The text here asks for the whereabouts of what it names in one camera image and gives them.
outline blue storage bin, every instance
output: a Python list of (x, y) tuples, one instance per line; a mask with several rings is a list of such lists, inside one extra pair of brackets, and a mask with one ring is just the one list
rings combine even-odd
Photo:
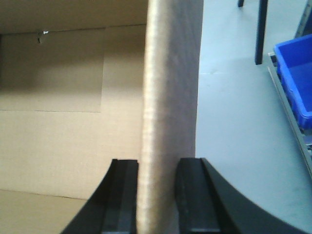
[(275, 46), (278, 73), (299, 127), (312, 128), (312, 35)]

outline metal shelf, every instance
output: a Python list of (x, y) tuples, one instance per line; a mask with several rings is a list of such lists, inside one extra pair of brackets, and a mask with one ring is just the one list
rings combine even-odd
[(308, 167), (310, 176), (312, 177), (312, 131), (311, 130), (302, 130), (299, 128), (291, 106), (288, 102), (288, 99), (285, 95), (283, 87), (280, 82), (280, 78), (276, 72), (276, 56), (274, 53), (269, 53), (270, 56), (270, 65), (268, 66), (272, 81), (275, 85), (275, 88), (279, 94), (280, 100), (282, 101), (285, 113), (288, 117), (289, 123), (292, 127), (293, 133), (297, 139), (299, 147), (302, 152), (303, 159)]

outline black table leg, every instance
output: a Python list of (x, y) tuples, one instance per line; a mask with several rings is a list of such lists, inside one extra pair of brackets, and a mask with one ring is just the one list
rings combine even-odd
[(254, 58), (256, 65), (262, 64), (265, 25), (267, 20), (267, 9), (268, 9), (268, 0), (260, 0), (258, 13), (257, 42)]
[(244, 0), (238, 0), (237, 5), (238, 5), (238, 7), (244, 6)]

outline cardboard panel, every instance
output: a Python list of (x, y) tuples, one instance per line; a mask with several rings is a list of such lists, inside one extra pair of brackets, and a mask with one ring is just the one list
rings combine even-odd
[(3, 35), (0, 110), (100, 112), (104, 31)]
[(147, 0), (0, 0), (0, 34), (146, 24)]
[(0, 111), (0, 189), (88, 198), (112, 158), (138, 159), (144, 44), (145, 26), (105, 31), (99, 113)]
[(0, 227), (6, 234), (58, 234), (85, 200), (0, 190)]
[(181, 157), (195, 156), (202, 12), (202, 0), (149, 1), (138, 176), (139, 234), (166, 233), (173, 221), (177, 162)]

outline gray floor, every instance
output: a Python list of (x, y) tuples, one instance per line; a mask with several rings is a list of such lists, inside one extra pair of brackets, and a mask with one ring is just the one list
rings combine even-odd
[[(312, 183), (264, 64), (254, 64), (258, 0), (205, 0), (196, 156), (251, 201), (312, 232)], [(305, 0), (270, 0), (265, 53), (292, 39)]]

